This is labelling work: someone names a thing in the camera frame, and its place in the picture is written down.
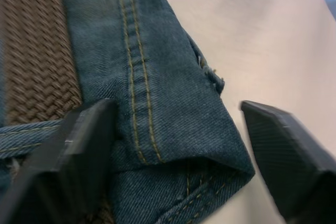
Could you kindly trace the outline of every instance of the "beige surface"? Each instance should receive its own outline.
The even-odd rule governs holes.
[[[246,139],[241,100],[294,113],[336,155],[336,26],[323,0],[168,0]],[[283,223],[255,177],[206,224]]]

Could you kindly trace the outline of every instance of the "woven leather texture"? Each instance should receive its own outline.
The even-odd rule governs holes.
[[[61,0],[2,0],[5,124],[56,120],[81,104]]]

